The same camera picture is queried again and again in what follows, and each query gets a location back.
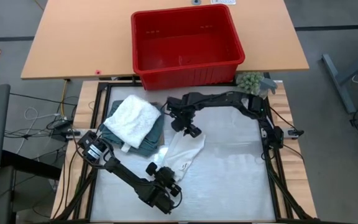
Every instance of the gray floor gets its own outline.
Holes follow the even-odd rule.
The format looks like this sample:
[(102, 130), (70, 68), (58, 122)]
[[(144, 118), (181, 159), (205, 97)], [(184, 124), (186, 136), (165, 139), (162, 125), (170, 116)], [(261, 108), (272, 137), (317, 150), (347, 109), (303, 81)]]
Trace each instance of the gray floor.
[[(358, 24), (356, 0), (286, 0), (294, 26), (328, 26)], [(33, 0), (0, 0), (0, 37), (34, 35), (42, 10)], [(338, 70), (344, 70), (358, 57), (358, 30), (298, 32), (299, 40), (308, 59), (310, 70), (305, 72), (272, 73), (272, 78), (284, 80), (295, 125), (306, 131), (300, 139), (305, 157), (317, 213), (323, 220), (358, 223), (358, 133), (351, 127), (349, 116), (338, 97), (333, 83), (320, 61), (321, 54), (329, 53)], [(8, 83), (12, 92), (60, 100), (63, 81), (20, 79), (21, 70), (31, 42), (0, 42), (0, 84)], [(78, 96), (82, 80), (68, 85), (66, 96)], [(349, 84), (352, 98), (358, 106), (358, 85)], [(11, 96), (7, 130), (28, 128), (31, 121), (24, 119), (24, 112), (33, 107), (39, 116), (56, 113), (57, 105), (39, 100)], [(67, 106), (67, 116), (72, 107)], [(52, 118), (39, 119), (34, 128), (43, 128)], [(7, 139), (7, 149), (16, 152), (19, 139)], [(20, 154), (37, 157), (53, 151), (61, 142), (47, 138), (31, 139), (24, 143)], [(55, 156), (44, 157), (53, 163)], [(18, 174), (18, 180), (27, 177)], [(15, 210), (30, 208), (43, 197), (37, 210), (50, 214), (54, 194), (48, 180), (34, 178), (17, 186)], [(31, 210), (19, 213), (19, 220), (45, 220)]]

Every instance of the table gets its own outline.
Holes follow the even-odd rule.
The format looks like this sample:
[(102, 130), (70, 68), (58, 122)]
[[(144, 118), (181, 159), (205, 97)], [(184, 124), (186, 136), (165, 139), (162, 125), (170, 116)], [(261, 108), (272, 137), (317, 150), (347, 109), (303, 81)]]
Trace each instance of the table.
[[(94, 101), (96, 97), (98, 83), (99, 82), (96, 81), (88, 81), (83, 83), (80, 93), (80, 99), (78, 100), (78, 106), (77, 106), (77, 111), (74, 120), (74, 127), (89, 128), (91, 123), (92, 112), (93, 112), (90, 106), (93, 106), (91, 103)], [(101, 99), (104, 98), (103, 95), (105, 94), (106, 94), (105, 92), (102, 92)], [(287, 121), (289, 122), (292, 121), (292, 116), (288, 105), (287, 96), (282, 83), (278, 84), (276, 95), (269, 96), (269, 100), (270, 100), (270, 105), (273, 109), (275, 109), (278, 113), (280, 113), (280, 115), (282, 115), (283, 118), (286, 119)], [(104, 100), (101, 100), (101, 104), (99, 105), (99, 108), (97, 108), (97, 110), (99, 110), (98, 113), (99, 117), (97, 119), (98, 122), (100, 122), (100, 118), (103, 110), (103, 103)], [(288, 127), (288, 125), (283, 120), (278, 118), (275, 114), (273, 114), (273, 121), (278, 126)], [(300, 148), (297, 140), (286, 139), (285, 144), (300, 152)], [(73, 157), (74, 153), (75, 153), (75, 145), (73, 142), (70, 142), (67, 147), (67, 154), (65, 159), (66, 164), (70, 163), (70, 160)], [(314, 203), (311, 197), (308, 178), (306, 176), (306, 171), (305, 171), (304, 164), (302, 163), (302, 160), (296, 154), (285, 148), (281, 150), (281, 158), (283, 162), (283, 169), (284, 169), (285, 177), (287, 180), (287, 187), (289, 191), (292, 193), (296, 201), (305, 209), (305, 211), (309, 215), (315, 217), (316, 211), (314, 209)], [(65, 200), (66, 197), (68, 198), (68, 201), (70, 201), (71, 198), (73, 197), (79, 176), (81, 174), (82, 164), (83, 164), (82, 159), (78, 156), (75, 156), (70, 171), (70, 188), (68, 189), (67, 195), (66, 195), (66, 190), (67, 190), (67, 183), (68, 183), (69, 167), (65, 166), (65, 173), (66, 173), (65, 192), (63, 193), (63, 175), (60, 175), (59, 186), (55, 198), (55, 203), (53, 205), (51, 217), (57, 211), (62, 196), (63, 196), (63, 201)], [(279, 207), (280, 207), (281, 216), (285, 218), (286, 217), (285, 206), (283, 203), (282, 195), (279, 192), (279, 190), (278, 190), (278, 198), (279, 198)], [(80, 209), (80, 218), (83, 218), (85, 216), (87, 199), (88, 199), (88, 191), (83, 196), (81, 209)], [(64, 206), (60, 207), (58, 214), (61, 211), (63, 211), (63, 208)]]
[[(131, 15), (185, 6), (192, 6), (191, 1), (50, 0), (21, 78), (133, 75)], [(283, 0), (237, 1), (229, 8), (246, 54), (238, 70), (309, 69)]]

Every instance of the plastic bin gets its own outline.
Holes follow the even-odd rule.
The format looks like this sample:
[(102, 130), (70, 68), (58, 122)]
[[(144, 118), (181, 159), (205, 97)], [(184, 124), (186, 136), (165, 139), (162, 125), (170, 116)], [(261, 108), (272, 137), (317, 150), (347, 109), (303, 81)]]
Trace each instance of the plastic bin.
[(245, 59), (223, 4), (135, 12), (132, 56), (145, 90), (229, 82)]

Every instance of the white surface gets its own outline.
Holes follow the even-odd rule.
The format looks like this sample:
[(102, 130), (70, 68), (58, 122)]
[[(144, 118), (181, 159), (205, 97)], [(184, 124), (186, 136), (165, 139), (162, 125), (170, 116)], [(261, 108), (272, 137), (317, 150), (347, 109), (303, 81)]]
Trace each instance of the white surface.
[(236, 0), (211, 0), (211, 4), (236, 4)]
[(124, 143), (138, 149), (160, 115), (148, 101), (129, 95), (103, 124)]
[(162, 161), (162, 167), (169, 167), (175, 172), (174, 179), (179, 183), (191, 166), (193, 159), (204, 148), (205, 134), (201, 133), (196, 138), (189, 134), (183, 135), (184, 131), (176, 133), (168, 151)]
[[(111, 101), (135, 94), (150, 102), (165, 103), (167, 96), (181, 98), (186, 93), (218, 94), (232, 90), (229, 86), (189, 87), (166, 91), (145, 91), (142, 87), (113, 87)], [(145, 169), (157, 165), (167, 153), (176, 132), (172, 119), (165, 116), (161, 146), (149, 158), (115, 150), (116, 157), (139, 177), (151, 179)], [(252, 221), (274, 220), (272, 198), (265, 162), (260, 158), (262, 145), (256, 121), (234, 108), (205, 108), (196, 112), (195, 126), (206, 135), (204, 149), (195, 157), (186, 176), (180, 181), (183, 201), (170, 215), (150, 208), (140, 201), (134, 190), (107, 171), (99, 171), (92, 221)]]

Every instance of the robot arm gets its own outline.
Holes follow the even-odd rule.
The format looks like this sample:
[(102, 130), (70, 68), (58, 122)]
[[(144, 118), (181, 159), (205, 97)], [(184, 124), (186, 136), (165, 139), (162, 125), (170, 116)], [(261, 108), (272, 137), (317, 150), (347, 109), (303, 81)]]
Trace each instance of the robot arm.
[(263, 99), (238, 91), (229, 91), (217, 95), (202, 95), (201, 93), (188, 93), (182, 99), (168, 97), (167, 110), (174, 118), (171, 123), (176, 131), (185, 131), (193, 138), (201, 134), (201, 130), (192, 124), (195, 112), (206, 107), (232, 106), (244, 116), (256, 119), (262, 131), (266, 133), (271, 147), (283, 147), (283, 131), (274, 126), (263, 107)]
[[(146, 168), (146, 173), (154, 176), (153, 181), (145, 178), (140, 178), (131, 172), (126, 166), (121, 164), (120, 160), (114, 156), (112, 145), (104, 139), (97, 137), (96, 133), (88, 131), (79, 141), (78, 146), (83, 149), (81, 157), (98, 169), (105, 169), (110, 173), (115, 174), (125, 183), (130, 185), (139, 199), (149, 205), (156, 206), (163, 213), (171, 213), (174, 206), (170, 194), (176, 197), (181, 193), (181, 188), (175, 183), (173, 176), (175, 175), (169, 167), (161, 167), (157, 170), (157, 165), (153, 162)], [(109, 150), (111, 157), (106, 161), (105, 165), (98, 165), (98, 159)]]

